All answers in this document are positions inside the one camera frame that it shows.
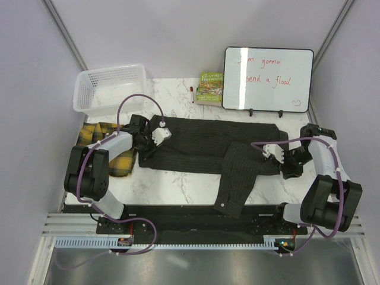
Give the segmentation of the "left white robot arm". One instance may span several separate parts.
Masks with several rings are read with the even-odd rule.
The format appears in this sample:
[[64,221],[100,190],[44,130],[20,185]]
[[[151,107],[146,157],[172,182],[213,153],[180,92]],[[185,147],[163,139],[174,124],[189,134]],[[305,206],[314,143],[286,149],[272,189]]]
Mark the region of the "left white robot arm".
[[116,233],[125,233],[130,219],[123,215],[124,204],[109,189],[110,162],[125,151],[151,151],[157,147],[153,127],[141,115],[132,115],[129,124],[102,140],[72,148],[64,179],[64,190],[82,203],[90,204],[110,218]]

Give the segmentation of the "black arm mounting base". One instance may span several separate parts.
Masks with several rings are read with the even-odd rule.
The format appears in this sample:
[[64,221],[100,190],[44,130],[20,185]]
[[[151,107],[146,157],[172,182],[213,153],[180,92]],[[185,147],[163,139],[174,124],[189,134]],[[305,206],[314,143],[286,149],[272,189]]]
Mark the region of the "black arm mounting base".
[[152,228],[157,229],[159,243],[243,243],[256,242],[265,235],[304,236],[305,227],[297,227],[280,217],[279,205],[246,205],[238,218],[218,213],[211,205],[127,205],[117,225],[106,218],[99,219],[98,233],[131,233],[136,238],[150,240]]

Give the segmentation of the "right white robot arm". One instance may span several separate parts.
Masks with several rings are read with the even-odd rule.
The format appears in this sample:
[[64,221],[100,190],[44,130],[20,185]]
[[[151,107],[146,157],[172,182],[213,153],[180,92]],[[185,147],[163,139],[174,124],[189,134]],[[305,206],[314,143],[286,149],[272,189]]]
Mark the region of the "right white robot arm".
[[362,186],[352,182],[337,154],[333,130],[307,124],[300,129],[301,146],[284,153],[279,169],[284,179],[298,178],[303,166],[313,162],[316,177],[301,204],[285,204],[283,213],[272,218],[277,233],[287,233],[293,223],[312,224],[345,232],[352,222],[362,196]]

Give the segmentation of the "black pinstriped long sleeve shirt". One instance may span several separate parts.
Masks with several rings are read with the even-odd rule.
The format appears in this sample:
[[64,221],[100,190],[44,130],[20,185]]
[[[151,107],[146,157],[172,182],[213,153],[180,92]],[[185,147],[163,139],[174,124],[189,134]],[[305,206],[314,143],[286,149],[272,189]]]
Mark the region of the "black pinstriped long sleeve shirt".
[[279,175],[253,142],[282,141],[288,134],[273,123],[166,117],[172,136],[139,166],[173,172],[220,175],[214,209],[239,218],[258,176]]

